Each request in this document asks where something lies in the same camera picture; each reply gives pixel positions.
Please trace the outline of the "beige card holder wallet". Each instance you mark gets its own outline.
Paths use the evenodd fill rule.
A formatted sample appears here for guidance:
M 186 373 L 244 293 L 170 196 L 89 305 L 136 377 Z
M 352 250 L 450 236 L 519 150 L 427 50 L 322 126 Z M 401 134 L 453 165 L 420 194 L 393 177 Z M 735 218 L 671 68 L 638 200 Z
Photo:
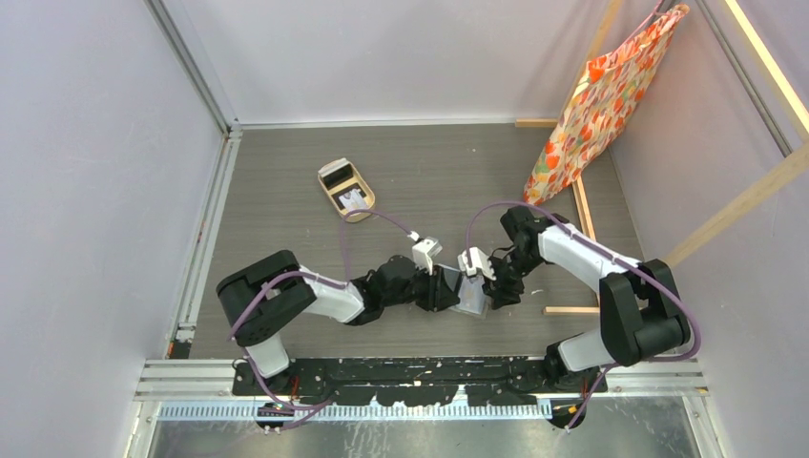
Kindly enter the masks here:
M 485 278 L 482 276 L 468 277 L 461 275 L 457 288 L 459 302 L 451 306 L 450 309 L 483 319 L 488 312 L 489 301 L 489 297 L 484 293 L 485 285 Z

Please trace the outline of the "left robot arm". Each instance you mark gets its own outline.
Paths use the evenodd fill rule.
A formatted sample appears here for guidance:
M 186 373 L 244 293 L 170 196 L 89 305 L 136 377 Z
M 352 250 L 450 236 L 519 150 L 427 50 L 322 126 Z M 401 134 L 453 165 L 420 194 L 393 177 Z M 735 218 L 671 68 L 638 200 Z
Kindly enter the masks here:
M 293 380 L 280 332 L 300 314 L 325 316 L 359 326 L 386 308 L 414 304 L 440 312 L 460 303 L 461 273 L 450 267 L 418 266 L 393 256 L 377 269 L 347 282 L 319 275 L 280 250 L 219 282 L 216 294 L 231 326 L 229 337 L 244 349 L 267 393 L 284 393 Z

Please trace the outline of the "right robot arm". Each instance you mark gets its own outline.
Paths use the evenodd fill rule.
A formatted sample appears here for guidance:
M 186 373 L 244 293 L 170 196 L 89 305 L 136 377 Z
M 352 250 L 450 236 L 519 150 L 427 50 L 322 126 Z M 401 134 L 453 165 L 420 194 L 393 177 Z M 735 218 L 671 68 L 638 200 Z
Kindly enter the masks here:
M 511 242 L 505 255 L 467 245 L 458 258 L 468 276 L 484 277 L 483 291 L 493 307 L 518 303 L 524 277 L 542 264 L 565 269 L 599 299 L 594 330 L 548 346 L 544 374 L 553 389 L 571 390 L 586 370 L 668 361 L 677 347 L 698 345 L 665 262 L 621 255 L 566 219 L 525 203 L 513 202 L 500 223 Z

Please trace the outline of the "loose white card in tray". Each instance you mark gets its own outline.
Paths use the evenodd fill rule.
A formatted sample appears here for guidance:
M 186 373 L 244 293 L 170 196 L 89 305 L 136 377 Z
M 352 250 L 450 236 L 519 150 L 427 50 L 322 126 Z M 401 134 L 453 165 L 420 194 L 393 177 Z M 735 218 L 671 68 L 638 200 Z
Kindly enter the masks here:
M 367 203 L 360 188 L 351 188 L 339 195 L 339 202 L 346 212 L 367 208 Z

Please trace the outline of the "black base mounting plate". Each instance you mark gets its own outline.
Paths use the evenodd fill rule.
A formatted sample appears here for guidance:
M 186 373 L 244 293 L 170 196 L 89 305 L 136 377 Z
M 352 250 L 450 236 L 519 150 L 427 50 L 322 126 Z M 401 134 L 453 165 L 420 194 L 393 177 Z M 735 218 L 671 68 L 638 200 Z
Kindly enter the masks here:
M 555 377 L 540 359 L 510 357 L 298 358 L 281 374 L 259 383 L 245 361 L 233 364 L 236 396 L 291 395 L 305 405 L 527 406 L 540 394 L 582 398 L 596 369 Z

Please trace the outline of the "gold oval tray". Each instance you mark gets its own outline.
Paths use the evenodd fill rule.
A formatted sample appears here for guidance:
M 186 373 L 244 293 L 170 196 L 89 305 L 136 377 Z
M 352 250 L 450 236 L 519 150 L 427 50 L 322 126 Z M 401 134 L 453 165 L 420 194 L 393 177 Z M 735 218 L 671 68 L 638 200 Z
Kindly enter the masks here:
M 318 178 L 318 172 L 317 172 L 317 179 L 318 179 L 318 183 L 320 184 L 323 192 L 328 197 L 329 201 L 333 204 L 333 206 L 336 209 L 336 211 L 338 212 L 338 214 L 346 222 L 355 223 L 355 222 L 359 222 L 360 220 L 365 219 L 365 218 L 370 216 L 370 213 L 367 213 L 367 210 L 373 210 L 374 209 L 375 204 L 376 204 L 376 197 L 375 197 L 374 192 L 370 189 L 369 185 L 367 184 L 365 179 L 362 177 L 362 175 L 360 174 L 360 172 L 358 171 L 358 169 L 354 165 L 354 163 L 352 161 L 350 161 L 350 162 L 353 164 L 353 167 L 354 167 L 354 176 L 351 179 L 349 179 L 348 181 L 342 183 L 341 185 L 338 185 L 337 187 L 335 187 L 335 188 L 333 188 L 331 190 L 325 190 L 323 185 L 321 184 L 319 178 Z M 365 198 L 365 201 L 367 203 L 367 208 L 366 209 L 355 210 L 355 211 L 351 211 L 351 212 L 346 212 L 343 209 L 342 205 L 339 202 L 339 195 L 343 194 L 344 192 L 346 192 L 347 190 L 349 190 L 351 188 L 360 188 L 361 189 L 361 191 L 363 193 L 363 196 Z

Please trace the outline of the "orange floral fabric bag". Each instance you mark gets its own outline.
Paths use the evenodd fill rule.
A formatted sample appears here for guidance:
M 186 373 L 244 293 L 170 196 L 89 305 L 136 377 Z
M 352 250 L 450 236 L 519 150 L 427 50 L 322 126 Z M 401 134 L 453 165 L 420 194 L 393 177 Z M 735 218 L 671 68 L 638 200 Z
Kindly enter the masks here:
M 627 127 L 690 7 L 655 13 L 611 52 L 587 62 L 524 186 L 523 201 L 539 205 L 579 179 Z

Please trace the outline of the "aluminium rail frame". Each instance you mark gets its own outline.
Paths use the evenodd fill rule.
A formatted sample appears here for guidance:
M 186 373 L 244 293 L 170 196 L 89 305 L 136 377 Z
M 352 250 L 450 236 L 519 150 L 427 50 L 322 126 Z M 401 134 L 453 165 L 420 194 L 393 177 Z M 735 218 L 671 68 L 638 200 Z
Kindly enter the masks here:
M 578 427 L 609 372 L 649 365 L 680 368 L 702 344 L 695 318 L 662 260 L 639 261 L 587 237 L 538 206 L 506 201 L 501 223 L 511 246 L 501 257 L 466 246 L 458 267 L 438 265 L 434 239 L 415 237 L 397 256 L 351 281 L 306 270 L 280 251 L 226 278 L 218 297 L 243 349 L 233 361 L 159 360 L 145 373 L 157 419 L 255 423 L 272 433 L 317 422 L 542 418 Z M 392 305 L 443 311 L 476 299 L 516 304 L 524 277 L 559 266 L 600 299 L 599 325 L 549 346 L 542 358 L 441 357 L 291 359 L 280 331 L 305 312 L 361 325 Z

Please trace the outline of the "wooden frame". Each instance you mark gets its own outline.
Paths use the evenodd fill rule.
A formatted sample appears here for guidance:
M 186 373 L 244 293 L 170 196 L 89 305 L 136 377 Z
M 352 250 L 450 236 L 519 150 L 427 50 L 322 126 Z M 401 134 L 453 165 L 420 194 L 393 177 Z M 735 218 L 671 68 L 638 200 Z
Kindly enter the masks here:
M 806 101 L 806 2 L 694 1 L 612 145 L 642 251 L 703 319 L 808 312 L 808 126 L 755 38 Z

